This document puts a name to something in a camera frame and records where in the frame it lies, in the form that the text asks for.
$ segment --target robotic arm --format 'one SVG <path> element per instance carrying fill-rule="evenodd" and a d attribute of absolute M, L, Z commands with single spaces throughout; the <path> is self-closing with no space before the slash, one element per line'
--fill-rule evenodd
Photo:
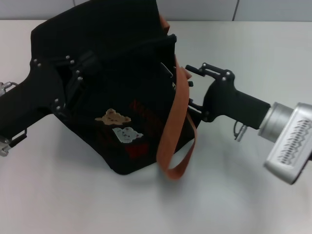
<path fill-rule="evenodd" d="M 258 135 L 275 143 L 264 166 L 281 180 L 294 184 L 311 158 L 312 105 L 298 103 L 295 109 L 279 103 L 270 104 L 244 94 L 234 87 L 235 75 L 207 63 L 199 69 L 186 66 L 190 72 L 215 79 L 204 98 L 203 106 L 190 101 L 201 111 L 204 122 L 226 115 L 243 124 L 235 139 L 240 141 L 252 127 Z"/>

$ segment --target black fabric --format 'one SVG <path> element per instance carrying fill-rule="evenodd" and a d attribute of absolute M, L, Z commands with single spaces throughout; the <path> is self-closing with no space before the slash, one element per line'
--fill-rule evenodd
<path fill-rule="evenodd" d="M 156 1 L 92 0 L 34 29 L 32 56 L 74 58 L 92 50 L 99 58 L 109 58 L 141 42 L 164 37 Z"/>
<path fill-rule="evenodd" d="M 70 55 L 76 59 L 91 51 L 99 59 L 102 70 L 96 79 L 83 76 L 86 89 L 72 118 L 60 118 L 69 129 L 119 174 L 156 161 L 175 97 L 176 37 L 164 33 L 155 0 L 89 1 L 38 26 L 31 41 L 33 58 Z M 110 109 L 131 121 L 107 125 L 96 120 Z M 198 126 L 200 116 L 192 110 L 190 114 Z M 124 143 L 116 128 L 132 128 L 143 135 Z M 193 129 L 185 121 L 176 150 L 193 138 Z"/>

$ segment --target brown teddy bear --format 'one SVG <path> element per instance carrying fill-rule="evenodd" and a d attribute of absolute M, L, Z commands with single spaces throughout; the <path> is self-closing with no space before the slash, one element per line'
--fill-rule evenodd
<path fill-rule="evenodd" d="M 98 121 L 103 121 L 106 125 L 122 125 L 123 123 L 130 122 L 129 117 L 122 116 L 119 113 L 116 113 L 114 109 L 108 109 L 106 114 L 102 118 L 96 118 Z"/>

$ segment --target orange shoulder strap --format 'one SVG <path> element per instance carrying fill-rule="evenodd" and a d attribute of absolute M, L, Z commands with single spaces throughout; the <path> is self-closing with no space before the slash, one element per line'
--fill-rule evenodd
<path fill-rule="evenodd" d="M 197 131 L 196 127 L 187 112 L 189 104 L 189 84 L 187 81 L 187 72 L 179 67 L 177 60 L 176 65 L 176 91 L 163 134 L 160 138 L 156 159 L 160 168 L 170 179 L 180 179 L 189 164 L 193 149 L 195 147 Z M 184 159 L 174 168 L 170 169 L 170 162 L 175 153 L 177 142 L 180 138 L 185 118 L 190 122 L 194 130 L 194 142 Z"/>

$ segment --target white table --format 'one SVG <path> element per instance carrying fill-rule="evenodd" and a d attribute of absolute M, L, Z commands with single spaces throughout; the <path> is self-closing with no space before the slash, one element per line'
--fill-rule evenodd
<path fill-rule="evenodd" d="M 0 21 L 1 81 L 29 72 L 30 32 L 42 21 Z M 171 22 L 180 65 L 230 69 L 238 90 L 294 107 L 312 103 L 312 23 Z M 201 104 L 212 81 L 194 76 Z M 128 176 L 54 116 L 0 158 L 1 234 L 310 234 L 312 163 L 287 185 L 263 168 L 273 144 L 234 120 L 202 123 L 187 173 L 165 179 L 156 164 Z M 177 157 L 186 152 L 184 148 Z"/>

